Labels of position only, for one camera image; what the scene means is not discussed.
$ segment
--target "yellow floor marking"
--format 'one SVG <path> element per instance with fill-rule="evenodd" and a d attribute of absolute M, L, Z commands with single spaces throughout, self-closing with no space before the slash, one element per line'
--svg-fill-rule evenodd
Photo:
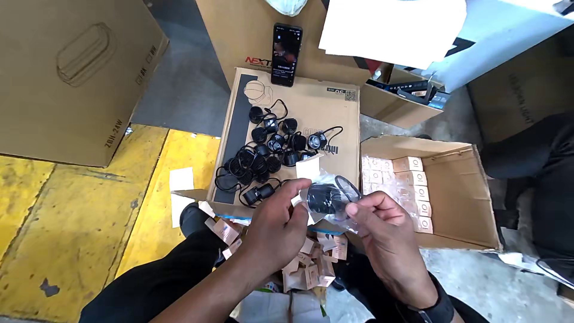
<path fill-rule="evenodd" d="M 0 156 L 0 257 L 16 237 L 54 165 L 47 161 Z"/>
<path fill-rule="evenodd" d="M 183 236 L 172 228 L 169 171 L 193 167 L 196 189 L 207 189 L 213 174 L 219 139 L 203 134 L 170 130 L 156 170 L 139 211 L 117 276 L 167 255 Z"/>
<path fill-rule="evenodd" d="M 107 168 L 55 166 L 0 266 L 0 315 L 75 322 L 114 276 L 168 132 L 132 128 Z"/>

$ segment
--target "black led light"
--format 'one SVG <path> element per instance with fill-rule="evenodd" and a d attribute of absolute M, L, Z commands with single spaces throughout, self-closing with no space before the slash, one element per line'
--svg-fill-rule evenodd
<path fill-rule="evenodd" d="M 229 163 L 229 173 L 237 178 L 243 176 L 245 174 L 245 169 L 241 167 L 239 163 L 239 159 L 232 158 Z"/>
<path fill-rule="evenodd" d="M 309 210 L 315 213 L 335 214 L 345 209 L 339 189 L 333 184 L 312 184 L 307 193 Z"/>
<path fill-rule="evenodd" d="M 270 197 L 275 193 L 275 189 L 271 184 L 267 183 L 261 187 L 253 187 L 251 190 L 243 194 L 243 198 L 247 202 L 247 205 L 251 206 L 257 201 L 263 201 L 264 199 Z"/>
<path fill-rule="evenodd" d="M 335 133 L 333 136 L 331 136 L 329 140 L 327 140 L 325 133 L 333 129 L 341 129 L 341 130 L 339 130 L 339 132 Z M 324 131 L 318 131 L 309 136 L 309 138 L 307 139 L 307 146 L 309 146 L 309 148 L 314 150 L 323 149 L 325 148 L 325 146 L 328 146 L 331 140 L 341 132 L 343 132 L 343 127 L 341 126 L 334 126 Z"/>
<path fill-rule="evenodd" d="M 313 157 L 314 155 L 316 155 L 316 153 L 311 152 L 311 151 L 304 151 L 301 153 L 301 160 L 309 159 L 309 158 Z"/>
<path fill-rule="evenodd" d="M 283 149 L 284 144 L 285 144 L 285 137 L 278 133 L 274 133 L 271 136 L 271 138 L 269 138 L 269 141 L 267 142 L 267 147 L 269 147 L 269 150 L 271 150 L 272 152 L 279 152 Z"/>
<path fill-rule="evenodd" d="M 269 172 L 264 172 L 263 174 L 256 175 L 255 180 L 260 184 L 267 182 L 269 180 Z"/>
<path fill-rule="evenodd" d="M 239 151 L 239 162 L 241 163 L 241 166 L 243 167 L 251 167 L 251 164 L 253 164 L 253 159 L 255 159 L 255 153 L 252 151 L 249 151 L 247 149 L 241 149 Z"/>
<path fill-rule="evenodd" d="M 254 124 L 259 124 L 264 116 L 263 110 L 258 106 L 252 106 L 249 110 L 249 120 Z"/>
<path fill-rule="evenodd" d="M 302 151 L 305 149 L 307 144 L 307 139 L 305 136 L 301 135 L 301 132 L 297 132 L 289 138 L 289 147 L 294 151 Z"/>
<path fill-rule="evenodd" d="M 263 128 L 267 130 L 267 133 L 278 132 L 279 125 L 277 124 L 277 117 L 263 119 Z"/>
<path fill-rule="evenodd" d="M 251 139 L 258 144 L 262 144 L 267 140 L 267 130 L 262 127 L 257 127 L 251 131 Z"/>
<path fill-rule="evenodd" d="M 253 181 L 253 173 L 250 170 L 245 170 L 243 176 L 238 178 L 242 185 L 249 185 Z"/>
<path fill-rule="evenodd" d="M 258 144 L 257 146 L 255 146 L 255 152 L 263 157 L 271 155 L 269 148 L 264 144 Z"/>
<path fill-rule="evenodd" d="M 265 160 L 265 158 L 263 158 L 260 155 L 257 155 L 255 157 L 255 160 L 253 161 L 253 165 L 251 165 L 251 170 L 253 170 L 253 173 L 255 173 L 256 175 L 268 172 L 267 161 Z"/>
<path fill-rule="evenodd" d="M 283 154 L 283 165 L 285 166 L 293 167 L 295 166 L 295 163 L 297 163 L 298 161 L 299 161 L 299 154 L 292 149 L 288 149 Z"/>
<path fill-rule="evenodd" d="M 286 134 L 294 134 L 297 131 L 297 120 L 295 118 L 287 118 L 283 120 L 281 130 Z"/>
<path fill-rule="evenodd" d="M 269 170 L 271 174 L 278 172 L 280 169 L 281 169 L 281 162 L 277 157 L 271 156 L 267 158 L 267 170 Z"/>
<path fill-rule="evenodd" d="M 311 149 L 323 149 L 327 145 L 327 137 L 322 131 L 316 132 L 307 138 L 307 145 Z"/>

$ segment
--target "concrete floor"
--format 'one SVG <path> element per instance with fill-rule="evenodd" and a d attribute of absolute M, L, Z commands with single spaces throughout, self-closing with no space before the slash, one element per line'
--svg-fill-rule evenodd
<path fill-rule="evenodd" d="M 152 13 L 171 38 L 171 44 L 133 121 L 218 136 L 229 89 L 195 2 L 163 2 L 152 7 Z M 444 110 L 408 130 L 361 116 L 361 140 L 382 133 L 424 133 L 435 140 L 480 144 L 466 88 L 455 91 Z M 556 296 L 553 280 L 521 272 L 473 251 L 421 252 L 428 269 L 445 290 L 491 322 L 574 322 L 574 309 Z M 329 289 L 327 299 L 326 310 L 332 322 L 365 322 L 371 317 L 345 291 Z M 12 321 L 0 318 L 2 322 Z"/>

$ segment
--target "left hand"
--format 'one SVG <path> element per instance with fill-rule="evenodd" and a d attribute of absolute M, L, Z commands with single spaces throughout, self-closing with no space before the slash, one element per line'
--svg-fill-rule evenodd
<path fill-rule="evenodd" d="M 236 255 L 247 259 L 261 279 L 287 266 L 303 247 L 309 213 L 301 203 L 293 208 L 291 199 L 310 185 L 310 179 L 290 180 L 257 206 Z"/>

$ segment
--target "right hand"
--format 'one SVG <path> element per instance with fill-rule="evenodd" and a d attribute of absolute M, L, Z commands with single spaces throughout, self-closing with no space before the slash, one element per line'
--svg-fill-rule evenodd
<path fill-rule="evenodd" d="M 371 193 L 349 203 L 347 214 L 360 226 L 373 270 L 399 301 L 426 309 L 439 296 L 414 238 L 410 215 L 386 193 Z"/>

